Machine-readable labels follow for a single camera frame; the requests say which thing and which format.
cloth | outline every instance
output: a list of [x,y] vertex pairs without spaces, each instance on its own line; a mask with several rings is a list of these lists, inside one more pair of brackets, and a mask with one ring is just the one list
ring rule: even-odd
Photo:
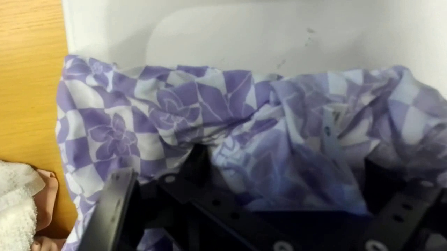
[[27,164],[0,162],[0,249],[29,251],[37,212],[33,195],[44,181]]
[[[212,67],[120,70],[66,56],[57,142],[78,219],[75,249],[107,176],[177,171],[208,145],[216,187],[252,210],[367,213],[363,160],[447,185],[447,102],[404,67],[298,77]],[[139,249],[157,248],[146,231]]]

crumpled fabric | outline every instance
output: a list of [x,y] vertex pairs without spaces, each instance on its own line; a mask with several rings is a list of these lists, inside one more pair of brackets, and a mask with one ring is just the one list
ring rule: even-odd
[[[287,78],[66,56],[55,132],[78,210],[64,249],[78,245],[113,170],[157,178],[194,143],[209,146],[216,187],[252,210],[365,215],[364,157],[447,185],[447,102],[404,67]],[[138,247],[160,248],[156,231]]]

black plastic object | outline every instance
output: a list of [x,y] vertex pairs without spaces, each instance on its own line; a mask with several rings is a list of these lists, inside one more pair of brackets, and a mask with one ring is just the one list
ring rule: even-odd
[[138,184],[132,169],[107,180],[79,249],[135,249],[145,229],[163,229],[191,251],[418,251],[430,231],[447,235],[447,195],[365,162],[371,216],[344,212],[247,212],[205,184],[206,149],[195,146],[181,171]]

purple and white patterned fabric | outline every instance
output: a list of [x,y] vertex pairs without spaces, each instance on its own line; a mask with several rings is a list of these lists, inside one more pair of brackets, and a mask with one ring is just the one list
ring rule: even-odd
[[[75,249],[107,176],[177,171],[196,142],[254,210],[367,213],[363,159],[447,187],[447,102],[403,67],[284,78],[212,67],[122,71],[66,56],[57,142],[78,219]],[[147,231],[140,249],[168,247]]]

white surface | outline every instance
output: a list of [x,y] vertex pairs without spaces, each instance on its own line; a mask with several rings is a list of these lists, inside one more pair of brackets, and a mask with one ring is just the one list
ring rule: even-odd
[[301,72],[406,65],[447,96],[445,0],[62,0],[69,53]]

